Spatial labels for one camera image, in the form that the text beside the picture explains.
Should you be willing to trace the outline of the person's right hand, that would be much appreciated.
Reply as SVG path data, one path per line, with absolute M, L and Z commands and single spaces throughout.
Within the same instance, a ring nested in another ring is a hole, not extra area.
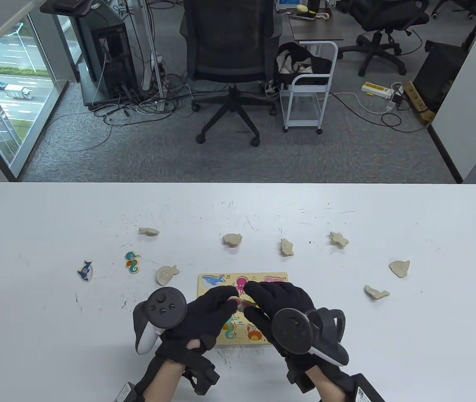
M 253 323 L 265 338 L 276 348 L 284 358 L 291 374 L 297 374 L 298 379 L 307 377 L 306 387 L 314 385 L 322 402 L 343 402 L 345 392 L 330 378 L 334 370 L 320 357 L 312 354 L 291 354 L 275 340 L 272 331 L 272 319 L 282 309 L 292 308 L 302 313 L 314 309 L 311 297 L 301 288 L 284 282 L 249 281 L 244 291 L 255 303 L 256 307 L 244 309 L 245 317 Z

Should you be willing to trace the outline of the person's left hand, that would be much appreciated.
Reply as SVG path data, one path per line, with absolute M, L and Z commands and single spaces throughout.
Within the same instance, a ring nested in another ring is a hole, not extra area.
M 217 286 L 188 303 L 184 319 L 161 335 L 155 355 L 162 363 L 144 391 L 147 401 L 171 401 L 183 377 L 201 396 L 219 381 L 214 364 L 204 354 L 214 347 L 224 324 L 236 312 L 238 297 L 235 287 Z

